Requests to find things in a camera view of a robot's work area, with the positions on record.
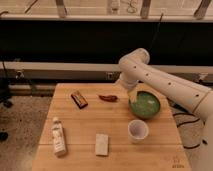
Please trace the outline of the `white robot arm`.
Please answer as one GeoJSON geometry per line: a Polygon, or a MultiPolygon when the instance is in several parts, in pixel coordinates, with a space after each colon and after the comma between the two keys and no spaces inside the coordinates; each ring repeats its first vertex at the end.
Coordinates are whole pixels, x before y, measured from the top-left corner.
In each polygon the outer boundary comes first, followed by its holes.
{"type": "Polygon", "coordinates": [[[127,90],[131,102],[136,101],[135,87],[142,81],[202,119],[205,125],[194,171],[213,171],[213,89],[155,69],[149,61],[144,48],[123,56],[118,63],[118,82],[127,90]]]}

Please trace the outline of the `beige robot end tool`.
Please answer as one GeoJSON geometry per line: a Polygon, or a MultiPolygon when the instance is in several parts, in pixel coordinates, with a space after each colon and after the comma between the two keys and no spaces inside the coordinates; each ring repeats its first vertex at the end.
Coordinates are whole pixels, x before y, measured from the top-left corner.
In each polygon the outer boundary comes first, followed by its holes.
{"type": "Polygon", "coordinates": [[[138,92],[137,88],[133,88],[132,90],[128,92],[129,100],[131,103],[134,103],[137,101],[137,92],[138,92]]]}

